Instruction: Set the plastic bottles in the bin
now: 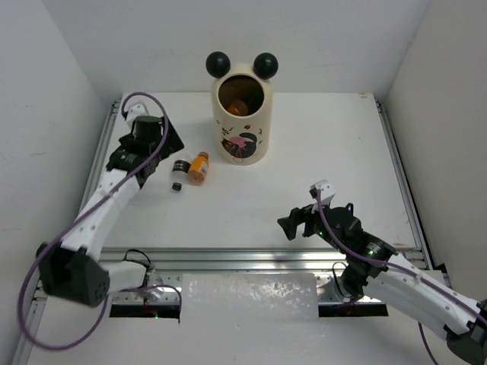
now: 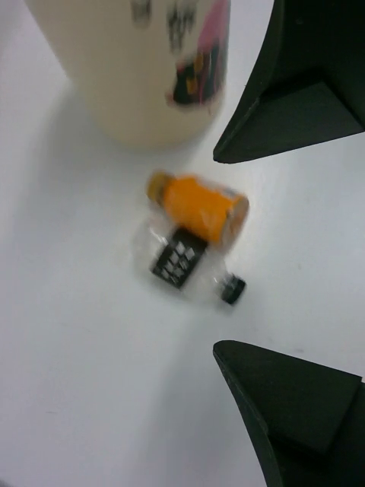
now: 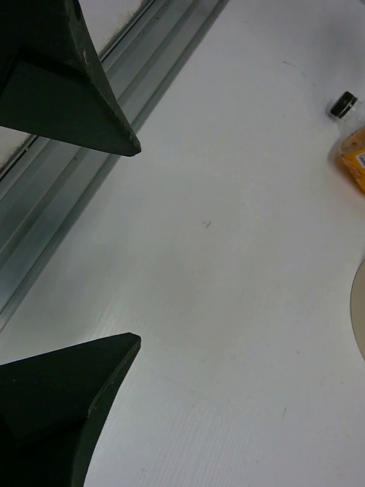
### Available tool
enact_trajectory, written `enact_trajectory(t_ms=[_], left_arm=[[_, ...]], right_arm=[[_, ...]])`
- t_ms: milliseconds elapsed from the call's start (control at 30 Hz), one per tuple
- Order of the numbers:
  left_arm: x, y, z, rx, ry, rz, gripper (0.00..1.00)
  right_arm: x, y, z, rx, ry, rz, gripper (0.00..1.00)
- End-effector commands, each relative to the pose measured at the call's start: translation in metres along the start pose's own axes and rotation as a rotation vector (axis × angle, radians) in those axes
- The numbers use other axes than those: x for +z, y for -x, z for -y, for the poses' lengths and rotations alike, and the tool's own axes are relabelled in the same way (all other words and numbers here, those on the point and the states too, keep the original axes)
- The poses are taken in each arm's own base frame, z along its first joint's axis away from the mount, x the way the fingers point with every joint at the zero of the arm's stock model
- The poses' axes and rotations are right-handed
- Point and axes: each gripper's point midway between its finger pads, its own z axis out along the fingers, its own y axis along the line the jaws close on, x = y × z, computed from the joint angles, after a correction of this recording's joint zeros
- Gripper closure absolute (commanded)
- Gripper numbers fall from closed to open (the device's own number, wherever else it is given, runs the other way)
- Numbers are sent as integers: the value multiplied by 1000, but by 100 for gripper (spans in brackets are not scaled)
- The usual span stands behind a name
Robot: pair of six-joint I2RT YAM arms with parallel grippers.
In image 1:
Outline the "clear bottle with black label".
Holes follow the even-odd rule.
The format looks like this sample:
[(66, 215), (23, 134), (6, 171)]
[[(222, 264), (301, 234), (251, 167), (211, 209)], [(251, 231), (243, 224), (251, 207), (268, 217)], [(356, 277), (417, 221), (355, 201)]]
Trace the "clear bottle with black label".
[(189, 155), (182, 155), (173, 162), (170, 172), (170, 188), (173, 192), (180, 192), (187, 182), (191, 161)]

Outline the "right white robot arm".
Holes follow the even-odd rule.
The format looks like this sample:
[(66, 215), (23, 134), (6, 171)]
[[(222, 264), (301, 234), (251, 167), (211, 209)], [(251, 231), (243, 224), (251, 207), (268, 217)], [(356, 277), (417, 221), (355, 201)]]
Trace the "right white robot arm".
[(378, 299), (426, 326), (469, 364), (486, 362), (486, 302), (455, 292), (415, 267), (390, 244), (366, 232), (353, 205), (294, 208), (278, 220), (293, 240), (300, 224), (305, 237), (317, 235), (345, 255), (340, 277), (354, 299)]

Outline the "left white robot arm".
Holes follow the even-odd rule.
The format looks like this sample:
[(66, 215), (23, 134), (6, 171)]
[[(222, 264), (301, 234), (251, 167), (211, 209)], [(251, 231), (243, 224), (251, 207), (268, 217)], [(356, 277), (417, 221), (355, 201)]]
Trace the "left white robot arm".
[(139, 289), (147, 283), (149, 266), (123, 259), (100, 264), (100, 254), (119, 214), (142, 189), (162, 160), (184, 144), (164, 117), (138, 116), (129, 134), (119, 139), (97, 188), (74, 228), (49, 249), (42, 244), (40, 280), (46, 294), (96, 307), (112, 293)]

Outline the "orange bottle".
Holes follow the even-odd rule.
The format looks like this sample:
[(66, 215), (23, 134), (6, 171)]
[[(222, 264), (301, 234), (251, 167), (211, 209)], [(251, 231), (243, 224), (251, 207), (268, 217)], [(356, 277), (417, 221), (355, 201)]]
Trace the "orange bottle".
[(229, 104), (227, 111), (233, 116), (247, 116), (249, 109), (242, 100), (233, 100)]
[(193, 184), (202, 184), (205, 181), (209, 168), (209, 155), (202, 151), (193, 159), (188, 170), (188, 179)]

